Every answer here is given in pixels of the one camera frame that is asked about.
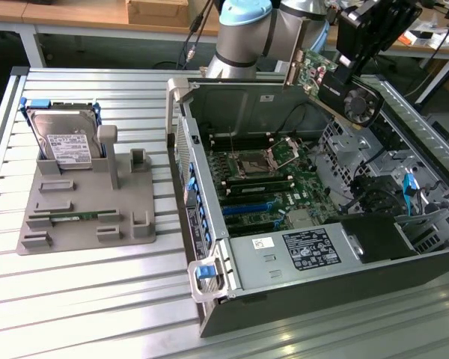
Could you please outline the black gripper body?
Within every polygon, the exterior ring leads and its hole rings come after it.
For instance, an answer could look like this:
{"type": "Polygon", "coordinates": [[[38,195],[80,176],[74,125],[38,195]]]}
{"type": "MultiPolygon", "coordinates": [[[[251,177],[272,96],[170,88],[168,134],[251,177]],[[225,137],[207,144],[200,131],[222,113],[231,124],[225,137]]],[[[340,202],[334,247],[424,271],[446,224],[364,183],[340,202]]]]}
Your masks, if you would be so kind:
{"type": "Polygon", "coordinates": [[[416,1],[364,1],[338,17],[338,51],[344,56],[373,56],[392,43],[421,15],[416,1]]]}

